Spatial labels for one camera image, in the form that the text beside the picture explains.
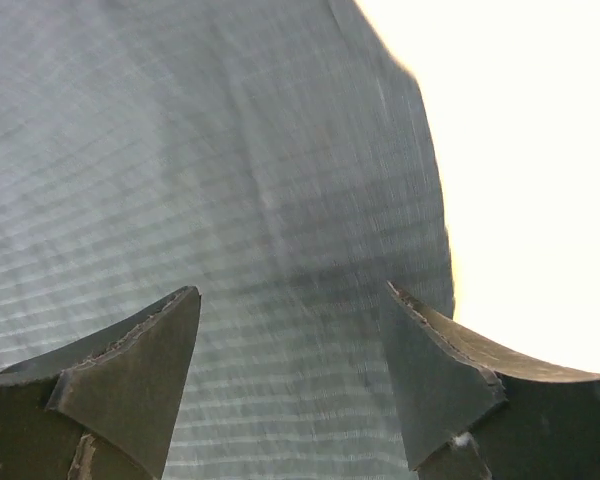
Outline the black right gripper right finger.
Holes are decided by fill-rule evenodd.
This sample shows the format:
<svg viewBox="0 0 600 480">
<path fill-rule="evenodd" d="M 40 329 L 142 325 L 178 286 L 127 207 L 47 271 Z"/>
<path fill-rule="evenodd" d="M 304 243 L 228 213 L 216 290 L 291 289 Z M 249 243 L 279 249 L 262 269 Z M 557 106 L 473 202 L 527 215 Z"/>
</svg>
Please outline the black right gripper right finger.
<svg viewBox="0 0 600 480">
<path fill-rule="evenodd" d="M 600 479 L 600 374 L 502 346 L 390 286 L 384 352 L 421 479 Z"/>
</svg>

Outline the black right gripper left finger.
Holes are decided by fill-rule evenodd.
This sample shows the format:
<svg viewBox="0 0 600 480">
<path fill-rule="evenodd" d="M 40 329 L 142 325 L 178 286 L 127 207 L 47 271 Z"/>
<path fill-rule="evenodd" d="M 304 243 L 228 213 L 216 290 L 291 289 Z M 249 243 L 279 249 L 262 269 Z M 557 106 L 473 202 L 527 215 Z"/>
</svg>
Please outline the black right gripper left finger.
<svg viewBox="0 0 600 480">
<path fill-rule="evenodd" d="M 0 479 L 162 477 L 201 296 L 131 317 L 0 371 Z"/>
</svg>

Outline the black pinstriped long sleeve shirt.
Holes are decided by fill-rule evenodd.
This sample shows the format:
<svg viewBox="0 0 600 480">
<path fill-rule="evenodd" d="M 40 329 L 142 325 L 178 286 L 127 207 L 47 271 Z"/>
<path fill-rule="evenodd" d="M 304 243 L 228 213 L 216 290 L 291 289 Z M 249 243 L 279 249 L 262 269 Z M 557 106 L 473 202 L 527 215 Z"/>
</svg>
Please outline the black pinstriped long sleeve shirt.
<svg viewBox="0 0 600 480">
<path fill-rule="evenodd" d="M 184 285 L 169 479 L 406 479 L 377 321 L 449 312 L 420 93 L 350 1 L 0 1 L 0 369 Z"/>
</svg>

